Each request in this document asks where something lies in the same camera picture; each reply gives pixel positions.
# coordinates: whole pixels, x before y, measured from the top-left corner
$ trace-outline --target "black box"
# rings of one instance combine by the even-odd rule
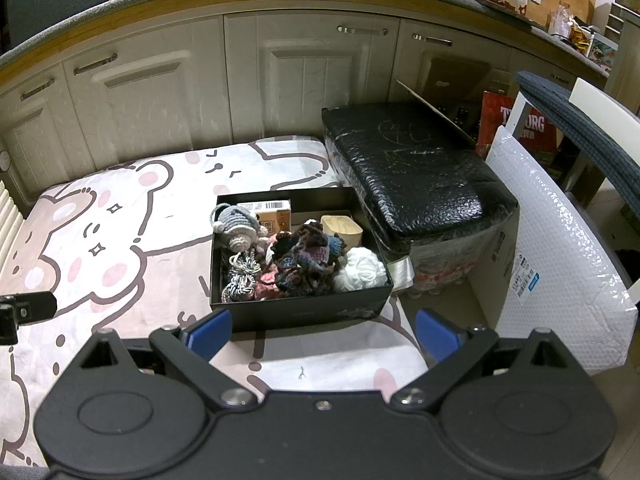
[[[369,221],[364,215],[358,197],[351,187],[325,187],[311,189],[284,189],[278,191],[222,195],[218,203],[235,205],[242,202],[291,202],[291,225],[304,223],[310,218],[320,221],[323,214],[351,216],[363,229],[362,245],[380,256]],[[295,326],[308,326],[350,319],[371,319],[380,314],[393,288],[388,269],[387,284],[352,292],[325,296],[281,298],[279,300],[238,301],[222,303],[224,288],[222,251],[216,247],[215,237],[211,251],[212,309],[223,307],[231,312],[234,332],[256,332]]]

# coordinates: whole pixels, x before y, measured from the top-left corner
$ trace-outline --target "crochet mouse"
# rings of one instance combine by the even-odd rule
[[[209,221],[213,232],[220,235],[218,239],[234,253],[247,251],[259,237],[267,235],[267,228],[260,225],[255,213],[238,205],[219,204]]]

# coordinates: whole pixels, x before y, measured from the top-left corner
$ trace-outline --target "black leather cushion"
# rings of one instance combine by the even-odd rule
[[[479,233],[517,206],[466,140],[422,104],[325,109],[322,120],[334,168],[356,189],[391,257],[412,242]]]

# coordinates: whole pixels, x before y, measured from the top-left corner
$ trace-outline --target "radiator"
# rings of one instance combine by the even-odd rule
[[[4,268],[9,251],[14,246],[24,218],[14,204],[14,199],[0,182],[0,269]]]

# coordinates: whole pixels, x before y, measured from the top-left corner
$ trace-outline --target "blue gripper pad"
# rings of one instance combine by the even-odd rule
[[[435,313],[419,310],[415,315],[415,336],[423,348],[440,362],[462,346],[464,332]]]
[[[187,327],[182,332],[182,340],[188,349],[210,361],[231,339],[231,329],[231,313],[218,309]]]

